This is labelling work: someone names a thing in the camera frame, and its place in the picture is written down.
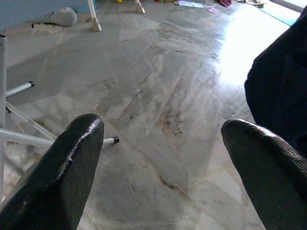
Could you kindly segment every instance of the dark pants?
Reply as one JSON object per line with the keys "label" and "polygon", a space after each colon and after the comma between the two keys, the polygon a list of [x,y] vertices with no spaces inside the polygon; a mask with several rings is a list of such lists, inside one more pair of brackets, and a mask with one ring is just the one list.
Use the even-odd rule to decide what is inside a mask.
{"label": "dark pants", "polygon": [[245,91],[256,123],[307,156],[306,14],[254,60]]}

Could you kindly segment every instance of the metal leg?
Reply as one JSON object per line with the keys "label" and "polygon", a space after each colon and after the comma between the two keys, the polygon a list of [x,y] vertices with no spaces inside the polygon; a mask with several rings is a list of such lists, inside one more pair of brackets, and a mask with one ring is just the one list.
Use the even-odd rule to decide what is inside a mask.
{"label": "metal leg", "polygon": [[20,86],[17,86],[16,88],[13,88],[13,89],[10,89],[10,90],[7,90],[5,95],[8,97],[8,96],[11,96],[15,93],[18,93],[18,92],[21,92],[23,90],[26,90],[26,89],[29,89],[31,87],[33,87],[35,84],[33,81],[29,81],[28,83],[26,84],[23,84],[23,85],[20,85]]}
{"label": "metal leg", "polygon": [[95,7],[94,7],[94,4],[93,4],[93,1],[92,0],[87,0],[88,1],[88,6],[90,8],[90,11],[91,11],[91,16],[92,16],[92,29],[96,32],[99,32],[101,31],[101,26],[99,24],[99,21],[97,20],[97,17],[96,17],[96,12],[95,12]]}
{"label": "metal leg", "polygon": [[[25,145],[33,145],[33,146],[46,147],[46,148],[49,148],[54,142],[52,140],[37,138],[31,135],[18,133],[3,128],[0,128],[0,139],[5,141],[18,142]],[[119,142],[118,137],[107,138],[104,139],[103,145],[113,144],[118,142]]]}
{"label": "metal leg", "polygon": [[136,10],[138,13],[145,13],[143,6],[141,5],[140,0],[135,0]]}
{"label": "metal leg", "polygon": [[55,140],[57,137],[50,133],[47,129],[36,123],[34,120],[29,118],[26,114],[24,114],[22,111],[14,107],[12,104],[6,102],[6,107],[9,109],[10,112],[18,116],[20,119],[22,119],[25,122],[28,122],[33,128],[35,128],[40,133],[44,134],[48,139]]}
{"label": "metal leg", "polygon": [[[0,128],[5,128],[7,38],[0,35]],[[4,140],[0,139],[0,202],[3,196]]]}
{"label": "metal leg", "polygon": [[118,143],[118,142],[119,142],[118,137],[107,138],[107,139],[104,139],[103,145],[114,144],[114,143]]}

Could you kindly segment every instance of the white tripod leg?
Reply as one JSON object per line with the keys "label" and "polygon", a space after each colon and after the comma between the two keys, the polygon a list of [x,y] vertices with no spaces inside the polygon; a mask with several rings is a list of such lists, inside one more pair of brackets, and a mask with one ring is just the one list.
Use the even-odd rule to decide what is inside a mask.
{"label": "white tripod leg", "polygon": [[145,13],[143,6],[141,5],[140,0],[135,0],[136,10],[138,13]]}
{"label": "white tripod leg", "polygon": [[93,4],[93,1],[92,0],[87,0],[87,1],[88,1],[88,6],[89,6],[90,11],[91,11],[91,16],[92,16],[92,29],[96,32],[99,32],[99,31],[101,31],[101,26],[100,26],[99,21],[97,20],[97,17],[96,17],[95,7],[94,7],[94,4]]}

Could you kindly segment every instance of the paper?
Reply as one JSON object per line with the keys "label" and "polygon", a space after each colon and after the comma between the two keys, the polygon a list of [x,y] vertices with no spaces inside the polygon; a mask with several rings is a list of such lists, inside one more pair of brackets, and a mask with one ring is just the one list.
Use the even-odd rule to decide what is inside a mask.
{"label": "paper", "polygon": [[217,8],[214,8],[212,6],[207,7],[207,11],[214,13],[214,14],[219,12],[219,10]]}
{"label": "paper", "polygon": [[190,6],[190,7],[196,7],[196,8],[203,8],[202,3],[196,3],[196,2],[184,1],[184,0],[179,0],[178,5],[179,6]]}

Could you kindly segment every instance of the blue mat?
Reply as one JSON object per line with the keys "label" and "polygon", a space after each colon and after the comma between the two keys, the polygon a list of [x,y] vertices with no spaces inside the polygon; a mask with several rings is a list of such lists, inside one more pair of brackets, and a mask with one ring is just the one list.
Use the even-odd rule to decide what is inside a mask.
{"label": "blue mat", "polygon": [[259,8],[259,10],[289,26],[293,25],[300,15],[298,12],[275,3],[265,4],[264,7]]}

